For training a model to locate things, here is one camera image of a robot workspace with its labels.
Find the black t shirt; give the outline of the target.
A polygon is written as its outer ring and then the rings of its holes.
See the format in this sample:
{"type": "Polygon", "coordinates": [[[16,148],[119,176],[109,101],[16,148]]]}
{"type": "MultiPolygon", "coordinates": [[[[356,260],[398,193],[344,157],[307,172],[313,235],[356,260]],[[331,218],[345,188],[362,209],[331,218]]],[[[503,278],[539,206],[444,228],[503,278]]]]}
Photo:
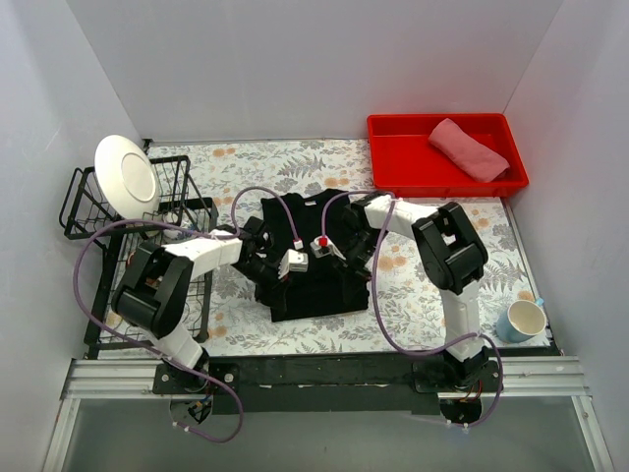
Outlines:
{"type": "Polygon", "coordinates": [[[293,247],[293,233],[287,212],[291,213],[297,233],[304,242],[309,257],[306,272],[293,274],[285,292],[286,304],[283,308],[270,310],[275,323],[300,319],[349,314],[364,311],[369,306],[370,292],[364,281],[358,283],[353,294],[343,294],[343,279],[331,258],[316,258],[311,249],[311,241],[321,234],[320,220],[323,207],[333,197],[326,215],[326,235],[337,248],[347,251],[353,243],[354,233],[342,220],[343,208],[349,204],[347,196],[338,189],[326,189],[316,195],[303,197],[296,193],[285,194],[281,201],[274,198],[262,199],[262,220],[268,225],[273,238],[269,256],[275,262],[281,260],[285,252],[293,247]]]}

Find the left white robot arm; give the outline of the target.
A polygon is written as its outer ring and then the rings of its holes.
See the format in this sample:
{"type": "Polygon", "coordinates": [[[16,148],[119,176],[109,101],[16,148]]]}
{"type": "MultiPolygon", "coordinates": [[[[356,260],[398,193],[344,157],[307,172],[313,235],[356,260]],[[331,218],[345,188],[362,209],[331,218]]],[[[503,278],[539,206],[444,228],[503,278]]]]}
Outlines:
{"type": "Polygon", "coordinates": [[[251,217],[245,227],[221,225],[202,237],[158,246],[138,246],[112,298],[113,312],[143,332],[170,362],[175,381],[189,393],[208,384],[208,355],[184,326],[191,282],[232,266],[256,285],[256,299],[271,309],[286,307],[289,276],[270,257],[268,226],[251,217]]]}

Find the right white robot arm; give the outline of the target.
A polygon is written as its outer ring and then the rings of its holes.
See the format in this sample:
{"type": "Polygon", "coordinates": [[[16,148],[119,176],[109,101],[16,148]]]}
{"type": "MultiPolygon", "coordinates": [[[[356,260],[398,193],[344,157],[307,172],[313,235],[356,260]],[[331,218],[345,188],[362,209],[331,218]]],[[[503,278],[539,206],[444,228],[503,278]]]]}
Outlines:
{"type": "Polygon", "coordinates": [[[372,262],[372,305],[376,322],[393,349],[415,360],[423,382],[467,390],[480,381],[488,361],[481,337],[479,292],[488,261],[486,247],[467,213],[456,203],[426,206],[373,192],[347,204],[344,223],[357,242],[342,252],[344,265],[363,270],[372,262]],[[415,242],[424,274],[438,289],[445,320],[445,341],[437,348],[404,348],[387,332],[376,294],[380,246],[389,234],[415,242]]]}

